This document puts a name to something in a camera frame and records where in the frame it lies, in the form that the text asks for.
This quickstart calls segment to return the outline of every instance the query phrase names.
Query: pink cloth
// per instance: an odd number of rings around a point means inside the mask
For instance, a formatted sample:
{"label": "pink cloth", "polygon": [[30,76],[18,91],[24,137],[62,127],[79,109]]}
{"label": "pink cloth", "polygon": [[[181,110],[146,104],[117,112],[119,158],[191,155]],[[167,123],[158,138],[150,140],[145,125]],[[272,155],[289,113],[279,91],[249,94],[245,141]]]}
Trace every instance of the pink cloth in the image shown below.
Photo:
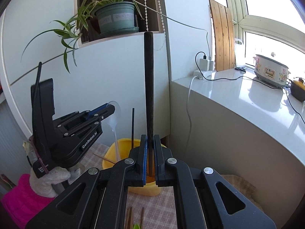
{"label": "pink cloth", "polygon": [[54,198],[42,197],[36,194],[30,186],[30,175],[23,174],[10,192],[1,200],[12,220],[21,229]]}

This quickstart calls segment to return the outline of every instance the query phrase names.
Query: plastic spoon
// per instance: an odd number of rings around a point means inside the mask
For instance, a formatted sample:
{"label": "plastic spoon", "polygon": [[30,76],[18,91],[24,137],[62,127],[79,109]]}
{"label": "plastic spoon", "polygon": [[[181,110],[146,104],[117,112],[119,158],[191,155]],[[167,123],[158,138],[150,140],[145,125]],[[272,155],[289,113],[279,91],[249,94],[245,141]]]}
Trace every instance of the plastic spoon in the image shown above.
{"label": "plastic spoon", "polygon": [[106,121],[106,123],[111,127],[113,134],[114,134],[114,142],[115,142],[115,152],[116,152],[116,161],[120,161],[121,157],[120,157],[120,152],[119,152],[119,145],[117,143],[117,138],[116,138],[116,125],[119,121],[119,119],[121,118],[121,108],[119,106],[119,104],[115,101],[111,101],[108,103],[107,106],[109,105],[113,105],[115,107],[115,111],[112,115],[110,115],[109,117],[107,117],[104,121]]}

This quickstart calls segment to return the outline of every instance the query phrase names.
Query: white glove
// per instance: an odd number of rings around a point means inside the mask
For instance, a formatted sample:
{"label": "white glove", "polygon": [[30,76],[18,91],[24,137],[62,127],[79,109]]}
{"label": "white glove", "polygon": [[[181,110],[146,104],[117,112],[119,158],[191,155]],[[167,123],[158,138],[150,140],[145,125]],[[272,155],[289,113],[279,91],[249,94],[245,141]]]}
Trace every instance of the white glove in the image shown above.
{"label": "white glove", "polygon": [[33,169],[30,172],[30,186],[32,190],[43,197],[53,198],[58,194],[52,187],[52,184],[62,183],[68,180],[69,184],[72,184],[81,175],[81,169],[78,168],[74,171],[67,171],[59,166],[52,169],[49,174],[44,175],[41,178],[37,178]]}

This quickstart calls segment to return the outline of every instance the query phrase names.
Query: chopstick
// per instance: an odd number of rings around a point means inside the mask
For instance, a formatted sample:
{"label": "chopstick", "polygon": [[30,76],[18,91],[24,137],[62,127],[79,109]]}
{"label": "chopstick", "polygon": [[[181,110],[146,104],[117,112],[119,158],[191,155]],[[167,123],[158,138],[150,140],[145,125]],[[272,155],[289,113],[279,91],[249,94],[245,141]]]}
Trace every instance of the chopstick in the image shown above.
{"label": "chopstick", "polygon": [[142,210],[141,210],[141,222],[140,222],[141,229],[143,229],[143,222],[144,222],[144,207],[142,207]]}
{"label": "chopstick", "polygon": [[102,159],[104,159],[104,160],[106,160],[106,161],[110,162],[110,163],[116,164],[116,162],[115,162],[115,161],[112,161],[112,160],[110,160],[110,159],[108,159],[108,158],[105,158],[105,157],[99,156],[99,155],[97,155],[97,154],[95,154],[95,153],[93,153],[93,154],[94,154],[95,156],[97,156],[97,157],[100,157],[100,158],[102,158]]}
{"label": "chopstick", "polygon": [[133,229],[133,210],[132,207],[130,207],[130,221],[129,221],[129,229]]}
{"label": "chopstick", "polygon": [[124,229],[129,229],[129,224],[130,224],[130,222],[129,222],[130,221],[129,215],[130,215],[130,208],[127,208],[127,220],[125,222]]}
{"label": "chopstick", "polygon": [[135,108],[132,108],[132,149],[134,148],[134,136],[135,136]]}

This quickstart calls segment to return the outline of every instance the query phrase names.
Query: yellow pot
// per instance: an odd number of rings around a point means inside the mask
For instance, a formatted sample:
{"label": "yellow pot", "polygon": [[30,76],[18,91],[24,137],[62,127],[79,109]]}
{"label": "yellow pot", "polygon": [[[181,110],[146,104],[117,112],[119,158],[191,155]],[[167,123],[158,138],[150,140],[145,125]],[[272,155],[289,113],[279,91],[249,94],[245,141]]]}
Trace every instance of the yellow pot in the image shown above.
{"label": "yellow pot", "polygon": [[[121,159],[127,158],[129,156],[129,151],[132,147],[131,139],[119,139],[117,142],[119,145]],[[138,147],[139,145],[140,140],[134,139],[134,146]],[[113,143],[112,146],[108,149],[105,157],[110,160],[116,161],[115,143]],[[111,168],[113,165],[113,163],[103,160],[102,168],[108,169]],[[156,185],[154,177],[146,176],[146,185],[144,187],[129,187],[128,191],[141,195],[156,196],[161,192],[161,188]]]}

